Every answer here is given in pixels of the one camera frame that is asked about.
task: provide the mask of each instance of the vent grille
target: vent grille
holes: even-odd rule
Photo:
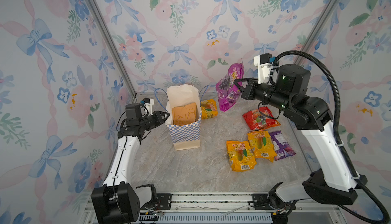
[[[164,216],[159,216],[157,223],[272,223],[270,213],[231,213],[226,216],[221,216],[222,213],[165,213]],[[153,223],[149,219],[154,219],[152,215],[140,215],[140,220],[146,223]]]

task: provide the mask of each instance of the floral wallpaper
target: floral wallpaper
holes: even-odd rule
[[[85,0],[0,1],[0,224],[78,223],[131,97]]]
[[[324,30],[311,46],[311,53],[333,74],[340,89],[340,134],[356,170],[366,175],[367,186],[391,211],[391,0],[341,0]],[[307,94],[323,98],[332,110],[330,84],[308,60],[311,70]],[[305,154],[314,169],[319,163],[308,145]],[[377,206],[364,195],[351,209],[380,220]],[[346,213],[349,223],[364,223]]]
[[[185,83],[215,92],[237,62],[257,76],[253,57],[300,48],[325,6],[323,0],[96,2],[138,93]],[[319,45],[325,43],[324,37]],[[314,55],[323,58],[319,45]]]

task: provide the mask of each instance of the paper bag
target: paper bag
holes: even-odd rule
[[[167,112],[172,114],[172,108],[178,106],[185,106],[191,103],[197,105],[198,121],[188,125],[174,125],[172,116],[170,115],[165,124],[169,128],[172,142],[175,150],[199,148],[201,144],[200,139],[200,125],[201,125],[201,105],[198,97],[198,89],[193,85],[174,85],[167,89]]]

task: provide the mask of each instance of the marble surface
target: marble surface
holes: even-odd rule
[[[138,100],[151,95],[139,95]],[[166,105],[165,95],[159,95]],[[216,95],[205,95],[215,99]],[[254,169],[233,172],[228,163],[226,141],[247,141],[250,132],[242,114],[256,109],[258,101],[239,98],[228,111],[201,122],[201,147],[175,151],[169,130],[161,125],[151,131],[141,142],[134,160],[131,185],[154,184],[158,192],[263,192],[269,191],[277,182],[289,182],[308,175],[310,169],[289,125],[281,116],[281,126],[268,131],[281,130],[296,155],[274,161],[257,159]],[[269,106],[274,116],[278,109]],[[164,109],[155,99],[153,110]]]

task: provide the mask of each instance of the purple candy bag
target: purple candy bag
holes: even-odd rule
[[[275,160],[283,159],[296,154],[291,146],[287,143],[280,130],[269,132],[269,135],[273,141],[274,151],[276,151],[277,154],[277,156],[274,157]]]
[[[228,73],[216,84],[216,91],[219,97],[219,107],[221,111],[227,111],[242,94],[233,84],[235,79],[242,79],[244,74],[243,64],[232,64]]]

